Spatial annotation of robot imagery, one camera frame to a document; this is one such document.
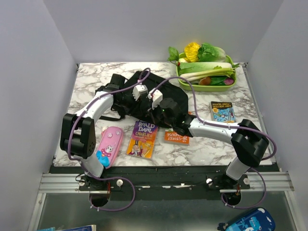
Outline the orange treehouse book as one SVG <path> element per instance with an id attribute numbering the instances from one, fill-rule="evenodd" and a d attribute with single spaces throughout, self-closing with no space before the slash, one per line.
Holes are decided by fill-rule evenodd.
<path id="1" fill-rule="evenodd" d="M 190 137 L 181 136 L 175 132 L 172 128 L 166 128 L 164 134 L 164 141 L 172 144 L 189 145 Z"/>

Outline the dark blue treehouse book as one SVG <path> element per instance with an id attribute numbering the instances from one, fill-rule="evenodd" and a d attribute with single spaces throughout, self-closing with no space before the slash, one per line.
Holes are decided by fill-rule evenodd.
<path id="1" fill-rule="evenodd" d="M 233 105 L 231 102 L 210 102 L 211 118 L 216 122 L 235 123 Z"/>

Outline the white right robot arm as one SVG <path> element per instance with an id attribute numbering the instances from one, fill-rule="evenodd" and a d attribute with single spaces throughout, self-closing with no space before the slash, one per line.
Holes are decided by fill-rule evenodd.
<path id="1" fill-rule="evenodd" d="M 156 124 L 171 127 L 181 136 L 205 137 L 233 146 L 236 157 L 221 177 L 222 185 L 228 189 L 237 185 L 246 171 L 259 166 L 268 148 L 268 138 L 250 120 L 244 119 L 239 124 L 207 121 L 182 112 L 171 98 L 150 99 L 149 102 L 149 113 Z"/>

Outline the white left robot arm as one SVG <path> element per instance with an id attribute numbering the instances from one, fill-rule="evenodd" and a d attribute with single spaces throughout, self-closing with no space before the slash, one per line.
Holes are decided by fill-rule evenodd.
<path id="1" fill-rule="evenodd" d="M 125 78 L 114 74 L 111 81 L 100 86 L 89 103 L 75 114 L 67 113 L 63 117 L 60 148 L 68 158 L 78 161 L 85 173 L 91 176 L 90 184 L 96 190 L 102 190 L 107 179 L 102 175 L 104 166 L 94 154 L 96 146 L 95 124 L 103 113 L 114 104 L 114 97 L 140 84 L 140 80 L 124 87 Z"/>

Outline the black student backpack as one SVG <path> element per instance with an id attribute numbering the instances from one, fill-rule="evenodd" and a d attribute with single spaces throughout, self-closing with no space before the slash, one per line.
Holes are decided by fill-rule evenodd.
<path id="1" fill-rule="evenodd" d="M 114 90 L 128 88 L 133 84 L 137 83 L 140 74 L 141 71 L 137 71 L 129 79 L 119 74 L 113 74 L 111 81 L 107 83 L 106 86 L 99 87 L 95 92 L 99 92 L 102 90 L 114 91 Z M 188 96 L 180 87 L 177 87 L 171 84 L 170 82 L 166 82 L 158 90 L 162 92 L 163 98 L 185 99 L 185 113 L 188 112 Z M 132 93 L 132 91 L 133 89 L 129 89 L 124 92 Z M 137 103 L 133 108 L 120 107 L 115 104 L 115 95 L 114 95 L 114 103 L 111 106 L 111 110 L 118 112 L 120 118 L 100 116 L 100 119 L 107 121 L 118 121 L 124 119 L 125 116 L 131 116 L 138 120 L 148 122 L 149 99 L 145 97 L 144 100 L 139 99 L 136 102 Z"/>

